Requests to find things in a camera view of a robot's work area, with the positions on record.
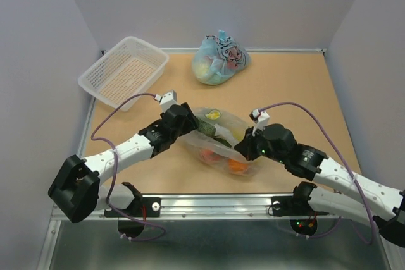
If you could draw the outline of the orange fruit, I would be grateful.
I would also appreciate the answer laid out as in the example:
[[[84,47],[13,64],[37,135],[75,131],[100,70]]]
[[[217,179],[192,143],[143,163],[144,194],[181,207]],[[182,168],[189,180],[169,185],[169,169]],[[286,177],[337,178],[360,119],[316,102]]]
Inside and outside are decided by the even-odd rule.
[[[241,163],[234,159],[228,159],[227,166],[229,171],[235,175],[244,175],[249,169],[249,165],[246,163]]]

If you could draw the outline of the clear plastic fruit bag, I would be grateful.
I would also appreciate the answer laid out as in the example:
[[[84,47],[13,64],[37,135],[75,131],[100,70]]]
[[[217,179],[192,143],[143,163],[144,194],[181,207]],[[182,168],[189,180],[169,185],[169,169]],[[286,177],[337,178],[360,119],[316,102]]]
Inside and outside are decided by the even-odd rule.
[[[231,148],[228,148],[221,143],[203,135],[197,130],[194,130],[193,132],[182,136],[180,140],[185,148],[195,158],[215,169],[223,170],[229,174],[232,173],[229,171],[227,166],[228,159],[234,159],[241,163],[248,164],[249,169],[246,174],[239,176],[253,176],[264,168],[262,161],[258,159],[254,161],[248,161],[240,153],[234,150],[235,145],[237,145],[239,142],[236,142],[230,131],[227,129],[228,126],[232,125],[249,125],[250,127],[249,123],[246,123],[244,120],[232,113],[212,107],[195,107],[192,109],[192,112],[197,118],[200,118],[205,122],[212,124],[216,128],[215,135],[218,135],[220,138],[225,139],[231,145]],[[222,159],[217,163],[206,163],[201,159],[199,155],[199,151],[201,149],[212,150],[213,152],[221,155]]]

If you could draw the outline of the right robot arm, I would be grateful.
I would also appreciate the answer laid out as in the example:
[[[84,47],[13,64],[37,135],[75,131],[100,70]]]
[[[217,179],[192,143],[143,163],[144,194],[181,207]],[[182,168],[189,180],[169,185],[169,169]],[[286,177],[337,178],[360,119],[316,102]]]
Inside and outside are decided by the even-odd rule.
[[[293,133],[280,124],[263,131],[246,130],[235,146],[248,161],[259,156],[282,163],[294,176],[333,188],[363,203],[375,213],[377,226],[386,240],[404,246],[404,191],[380,185],[349,170],[308,145],[298,144]]]

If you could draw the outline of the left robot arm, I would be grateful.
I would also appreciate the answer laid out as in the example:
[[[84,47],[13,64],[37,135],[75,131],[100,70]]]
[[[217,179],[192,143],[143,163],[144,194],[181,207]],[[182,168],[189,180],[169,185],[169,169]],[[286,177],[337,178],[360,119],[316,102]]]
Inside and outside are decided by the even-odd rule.
[[[168,150],[178,137],[197,128],[197,118],[185,102],[173,104],[160,119],[115,148],[81,159],[65,159],[48,196],[72,223],[83,221],[101,201],[99,189],[115,173]]]

